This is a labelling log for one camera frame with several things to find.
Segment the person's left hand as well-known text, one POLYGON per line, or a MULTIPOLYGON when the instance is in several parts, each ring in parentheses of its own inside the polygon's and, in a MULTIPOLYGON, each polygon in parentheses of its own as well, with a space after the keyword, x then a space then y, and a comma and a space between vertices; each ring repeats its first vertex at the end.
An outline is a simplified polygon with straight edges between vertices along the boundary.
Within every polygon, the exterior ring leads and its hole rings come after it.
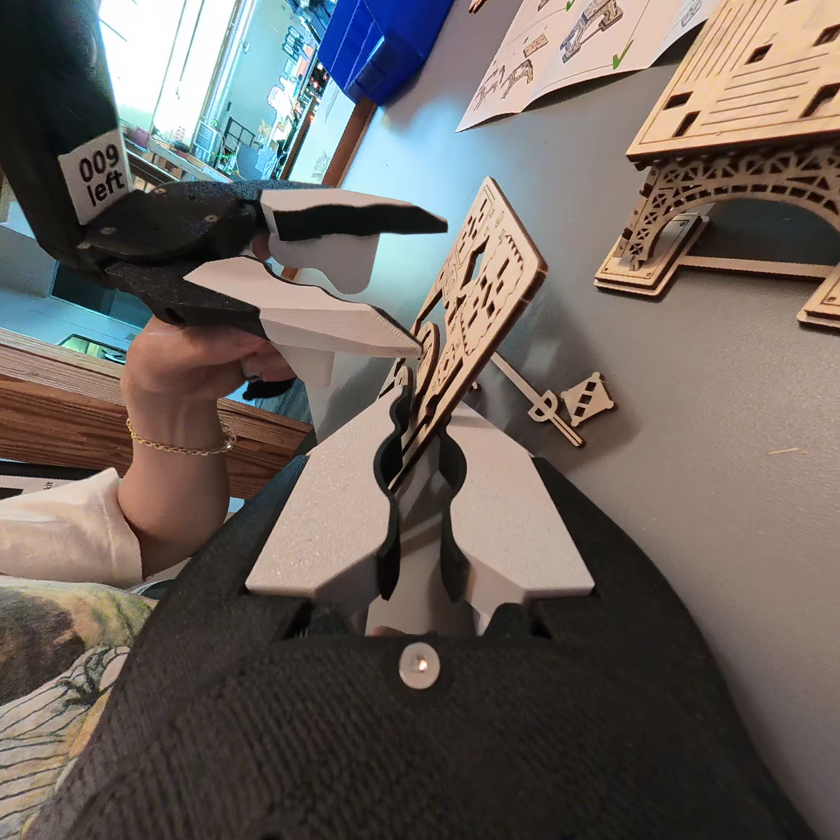
POLYGON ((178 327, 152 318, 129 347, 122 399, 134 429, 151 435, 163 421, 215 416, 217 401, 249 375, 265 382, 294 378, 266 339, 230 327, 178 327))

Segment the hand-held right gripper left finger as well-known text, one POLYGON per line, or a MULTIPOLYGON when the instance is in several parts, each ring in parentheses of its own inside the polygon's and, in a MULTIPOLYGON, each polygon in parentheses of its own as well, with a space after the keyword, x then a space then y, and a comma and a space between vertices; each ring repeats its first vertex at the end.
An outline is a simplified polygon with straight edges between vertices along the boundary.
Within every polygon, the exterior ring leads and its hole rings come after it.
POLYGON ((400 574, 402 438, 413 388, 395 385, 312 449, 246 581, 249 592, 306 597, 348 615, 388 600, 400 574))

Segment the white instruction sheet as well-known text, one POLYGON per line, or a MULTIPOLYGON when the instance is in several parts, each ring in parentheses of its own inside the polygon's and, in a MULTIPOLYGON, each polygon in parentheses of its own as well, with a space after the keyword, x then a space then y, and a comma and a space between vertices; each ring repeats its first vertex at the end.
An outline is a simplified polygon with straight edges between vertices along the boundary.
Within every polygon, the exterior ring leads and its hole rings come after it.
POLYGON ((525 1, 460 121, 463 132, 543 95, 650 67, 719 1, 525 1))

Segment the bright window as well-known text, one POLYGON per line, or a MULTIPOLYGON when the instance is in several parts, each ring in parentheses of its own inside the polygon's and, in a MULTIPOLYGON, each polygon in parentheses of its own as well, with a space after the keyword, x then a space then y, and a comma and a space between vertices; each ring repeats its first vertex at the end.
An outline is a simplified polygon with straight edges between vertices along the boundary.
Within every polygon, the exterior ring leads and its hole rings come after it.
POLYGON ((101 35, 122 126, 191 146, 255 5, 100 2, 101 35))

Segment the thin wooden strip piece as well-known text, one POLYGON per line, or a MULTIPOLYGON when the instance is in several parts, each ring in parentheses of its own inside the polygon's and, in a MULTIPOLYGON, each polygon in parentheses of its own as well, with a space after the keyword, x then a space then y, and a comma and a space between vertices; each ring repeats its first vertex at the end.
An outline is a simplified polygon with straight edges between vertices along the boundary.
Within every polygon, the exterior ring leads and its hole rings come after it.
POLYGON ((516 386, 520 393, 529 400, 531 407, 528 410, 528 414, 532 420, 539 423, 551 423, 573 446, 585 446, 583 438, 562 418, 560 398, 557 394, 551 390, 539 394, 499 353, 493 353, 491 361, 516 386))

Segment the wooden tower base model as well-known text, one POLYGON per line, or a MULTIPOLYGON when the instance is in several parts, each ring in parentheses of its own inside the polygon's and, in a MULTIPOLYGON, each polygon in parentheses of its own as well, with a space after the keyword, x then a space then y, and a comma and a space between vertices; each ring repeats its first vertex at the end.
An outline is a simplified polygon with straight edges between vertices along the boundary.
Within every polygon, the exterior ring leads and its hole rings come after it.
POLYGON ((596 287, 659 298, 679 268, 818 280, 797 320, 838 330, 838 266, 690 253, 701 211, 732 201, 838 231, 838 31, 838 2, 721 2, 626 151, 647 178, 596 287))

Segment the grey desk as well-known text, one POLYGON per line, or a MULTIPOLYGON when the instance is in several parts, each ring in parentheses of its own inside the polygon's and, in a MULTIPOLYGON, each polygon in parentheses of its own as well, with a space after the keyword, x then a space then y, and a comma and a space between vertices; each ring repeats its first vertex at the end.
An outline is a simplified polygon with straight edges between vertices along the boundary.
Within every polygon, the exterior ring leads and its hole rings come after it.
POLYGON ((616 409, 578 449, 494 365, 471 403, 656 562, 765 762, 838 838, 838 333, 798 323, 813 288, 800 280, 683 269, 657 301, 595 288, 645 179, 626 149, 686 48, 457 133, 519 6, 456 2, 413 85, 374 114, 344 186, 449 231, 383 237, 360 299, 410 327, 480 184, 497 181, 549 265, 501 354, 541 391, 600 371, 616 409))

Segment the wooden puzzle parts sheet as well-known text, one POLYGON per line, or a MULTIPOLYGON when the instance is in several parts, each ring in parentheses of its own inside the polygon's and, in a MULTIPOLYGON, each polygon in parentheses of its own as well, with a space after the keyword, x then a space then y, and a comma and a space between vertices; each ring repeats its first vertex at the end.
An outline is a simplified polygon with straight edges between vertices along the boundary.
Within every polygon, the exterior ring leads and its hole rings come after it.
POLYGON ((411 329, 414 375, 396 490, 541 288, 548 265, 497 182, 481 184, 411 329))

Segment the small square wooden piece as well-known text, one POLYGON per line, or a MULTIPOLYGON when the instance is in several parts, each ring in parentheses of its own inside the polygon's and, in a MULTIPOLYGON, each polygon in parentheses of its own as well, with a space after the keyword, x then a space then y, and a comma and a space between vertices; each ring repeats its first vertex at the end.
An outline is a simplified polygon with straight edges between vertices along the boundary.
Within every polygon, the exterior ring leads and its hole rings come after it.
POLYGON ((608 410, 616 404, 606 390, 601 372, 593 372, 587 379, 563 391, 560 397, 570 415, 570 425, 577 428, 591 417, 608 410))

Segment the blue plastic bin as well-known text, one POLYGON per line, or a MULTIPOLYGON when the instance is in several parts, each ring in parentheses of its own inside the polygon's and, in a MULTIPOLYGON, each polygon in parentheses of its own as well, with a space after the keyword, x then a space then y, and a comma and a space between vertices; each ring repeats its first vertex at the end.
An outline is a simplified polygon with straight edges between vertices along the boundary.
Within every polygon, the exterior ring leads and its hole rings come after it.
POLYGON ((339 1, 318 57, 353 102, 381 106, 424 66, 452 1, 339 1))

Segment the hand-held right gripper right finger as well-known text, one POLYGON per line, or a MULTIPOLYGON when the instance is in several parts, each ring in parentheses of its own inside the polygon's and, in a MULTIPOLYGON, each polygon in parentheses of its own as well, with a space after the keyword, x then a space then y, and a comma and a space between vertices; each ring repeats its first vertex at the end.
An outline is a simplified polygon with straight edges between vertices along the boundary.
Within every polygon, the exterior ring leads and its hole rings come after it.
POLYGON ((498 606, 591 593, 594 582, 529 452, 459 404, 439 436, 452 497, 442 518, 440 570, 483 634, 498 606))

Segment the person's left forearm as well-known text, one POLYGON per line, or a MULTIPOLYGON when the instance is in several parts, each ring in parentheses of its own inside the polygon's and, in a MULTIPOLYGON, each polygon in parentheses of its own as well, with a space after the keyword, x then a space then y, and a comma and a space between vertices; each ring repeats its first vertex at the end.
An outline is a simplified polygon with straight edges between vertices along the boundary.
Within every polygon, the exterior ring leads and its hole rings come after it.
POLYGON ((209 423, 137 432, 119 507, 140 545, 145 579, 191 557, 228 514, 227 452, 235 442, 216 416, 209 423))

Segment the brown wooden post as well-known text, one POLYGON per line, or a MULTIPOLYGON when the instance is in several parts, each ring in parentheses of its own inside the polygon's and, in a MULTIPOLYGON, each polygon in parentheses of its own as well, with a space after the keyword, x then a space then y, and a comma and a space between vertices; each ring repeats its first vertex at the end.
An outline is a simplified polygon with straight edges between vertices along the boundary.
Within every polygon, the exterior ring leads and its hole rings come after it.
POLYGON ((377 104, 368 98, 354 104, 350 119, 322 178, 322 186, 341 187, 377 109, 377 104))

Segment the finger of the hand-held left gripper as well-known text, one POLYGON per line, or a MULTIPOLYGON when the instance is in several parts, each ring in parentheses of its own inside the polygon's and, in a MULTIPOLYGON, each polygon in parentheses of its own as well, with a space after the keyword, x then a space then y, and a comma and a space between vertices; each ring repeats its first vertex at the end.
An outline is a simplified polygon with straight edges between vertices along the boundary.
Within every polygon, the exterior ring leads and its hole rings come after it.
POLYGON ((257 259, 208 262, 185 279, 256 306, 268 341, 307 386, 330 386, 337 352, 391 359, 423 354, 422 344, 380 310, 280 279, 257 259))
POLYGON ((420 206, 339 188, 263 190, 260 204, 276 263, 320 270, 342 293, 367 288, 381 235, 448 231, 446 218, 420 206))

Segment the wooden plank bench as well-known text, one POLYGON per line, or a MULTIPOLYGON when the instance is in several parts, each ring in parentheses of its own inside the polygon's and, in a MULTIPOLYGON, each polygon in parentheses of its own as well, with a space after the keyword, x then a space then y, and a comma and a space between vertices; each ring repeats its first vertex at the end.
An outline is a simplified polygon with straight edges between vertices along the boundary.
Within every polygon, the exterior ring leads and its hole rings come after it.
MULTIPOLYGON (((130 466, 122 366, 1 330, 1 456, 74 468, 130 466)), ((249 499, 294 456, 312 425, 230 399, 220 419, 237 435, 230 489, 249 499)))

